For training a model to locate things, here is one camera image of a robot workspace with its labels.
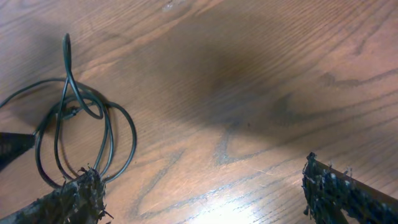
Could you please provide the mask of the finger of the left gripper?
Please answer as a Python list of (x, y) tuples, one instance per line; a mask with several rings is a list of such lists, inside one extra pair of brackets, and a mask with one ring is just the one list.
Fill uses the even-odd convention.
[(1, 170), (35, 144), (33, 134), (1, 133)]

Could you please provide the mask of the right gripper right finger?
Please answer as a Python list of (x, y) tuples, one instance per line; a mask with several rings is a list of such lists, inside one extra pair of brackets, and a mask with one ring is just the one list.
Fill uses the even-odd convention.
[(316, 159), (311, 152), (303, 168), (303, 213), (316, 223), (347, 223), (343, 212), (358, 223), (397, 223), (397, 199)]

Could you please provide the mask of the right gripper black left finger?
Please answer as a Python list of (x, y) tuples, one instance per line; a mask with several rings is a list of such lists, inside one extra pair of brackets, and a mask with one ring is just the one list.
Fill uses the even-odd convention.
[(108, 214), (104, 204), (106, 185), (98, 171), (81, 171), (83, 174), (75, 180), (2, 218), (1, 223), (98, 223)]

